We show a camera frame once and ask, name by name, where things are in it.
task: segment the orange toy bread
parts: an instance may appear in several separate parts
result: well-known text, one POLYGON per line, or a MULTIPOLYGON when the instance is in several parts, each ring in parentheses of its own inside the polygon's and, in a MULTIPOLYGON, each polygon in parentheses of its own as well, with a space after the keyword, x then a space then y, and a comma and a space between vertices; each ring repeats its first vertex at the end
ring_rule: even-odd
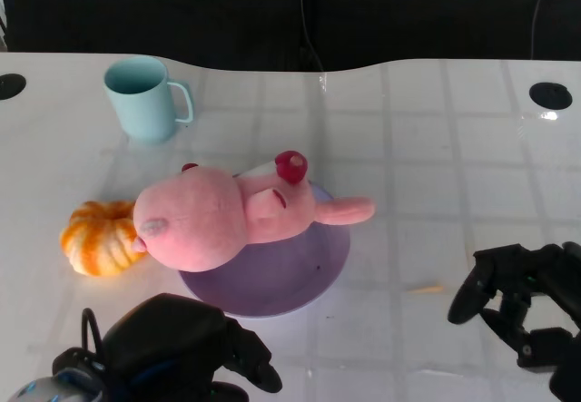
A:
POLYGON ((135 252, 134 201, 88 201, 61 232, 61 248, 74 270, 84 275, 117 275, 146 252, 135 252))

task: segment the purple plate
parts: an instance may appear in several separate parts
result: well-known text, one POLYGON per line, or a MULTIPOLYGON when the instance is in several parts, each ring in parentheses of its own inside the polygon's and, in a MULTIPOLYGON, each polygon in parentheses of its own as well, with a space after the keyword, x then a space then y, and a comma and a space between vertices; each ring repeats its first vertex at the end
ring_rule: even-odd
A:
MULTIPOLYGON (((312 184, 317 201, 332 197, 312 184)), ((248 245, 206 272, 180 272, 199 299, 249 318, 278 316, 312 302, 337 279, 350 249, 349 227, 314 222, 287 240, 248 245)))

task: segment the mug handle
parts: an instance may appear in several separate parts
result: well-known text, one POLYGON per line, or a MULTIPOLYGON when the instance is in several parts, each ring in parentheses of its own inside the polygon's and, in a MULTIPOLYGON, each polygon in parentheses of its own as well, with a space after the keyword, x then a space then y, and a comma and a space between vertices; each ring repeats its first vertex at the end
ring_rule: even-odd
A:
POLYGON ((180 89, 182 89, 183 95, 185 96, 185 102, 188 104, 188 117, 185 119, 175 118, 175 121, 177 123, 190 123, 191 121, 193 121, 193 104, 192 104, 192 98, 190 96, 190 93, 188 92, 188 89, 182 83, 179 83, 179 82, 170 81, 167 83, 170 86, 177 86, 180 89))

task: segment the light blue mug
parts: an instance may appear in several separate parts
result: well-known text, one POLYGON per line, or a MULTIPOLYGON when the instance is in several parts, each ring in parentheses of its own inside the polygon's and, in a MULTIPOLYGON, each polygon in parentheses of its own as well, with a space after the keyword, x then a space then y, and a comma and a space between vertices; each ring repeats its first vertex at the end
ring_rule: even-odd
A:
POLYGON ((121 127, 136 141, 166 141, 175 132, 175 123, 193 120, 188 88, 170 80, 165 65, 153 57, 140 55, 113 64, 105 73, 104 85, 121 127), (169 86, 182 89, 188 105, 187 118, 176 116, 169 86))

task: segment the dark background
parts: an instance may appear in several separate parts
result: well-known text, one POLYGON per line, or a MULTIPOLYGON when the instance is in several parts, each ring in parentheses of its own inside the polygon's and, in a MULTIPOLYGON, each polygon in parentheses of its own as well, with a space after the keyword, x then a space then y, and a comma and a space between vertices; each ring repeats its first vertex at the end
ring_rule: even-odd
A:
MULTIPOLYGON (((527 59, 537 0, 303 0, 324 68, 527 59)), ((5 0, 10 51, 153 54, 218 69, 316 69, 300 0, 5 0)), ((581 0, 542 0, 538 59, 581 60, 581 0)))

